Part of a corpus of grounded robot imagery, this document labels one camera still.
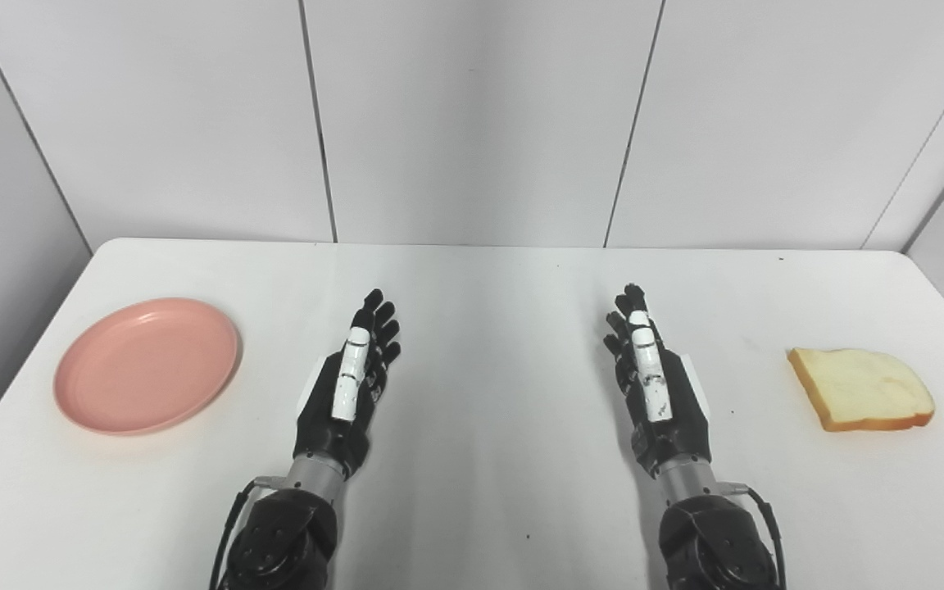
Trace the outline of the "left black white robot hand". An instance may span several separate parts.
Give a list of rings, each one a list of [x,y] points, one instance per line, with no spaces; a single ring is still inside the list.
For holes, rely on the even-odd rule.
[[[400,356],[396,306],[370,291],[353,314],[341,350],[326,357],[297,419],[293,455],[325,458],[350,479],[370,453],[370,425]]]

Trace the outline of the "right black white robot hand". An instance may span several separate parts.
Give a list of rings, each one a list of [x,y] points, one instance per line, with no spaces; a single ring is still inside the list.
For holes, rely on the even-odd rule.
[[[709,425],[683,358],[660,336],[644,291],[626,284],[606,315],[603,343],[613,355],[615,382],[633,423],[632,449],[651,476],[682,458],[710,461]]]

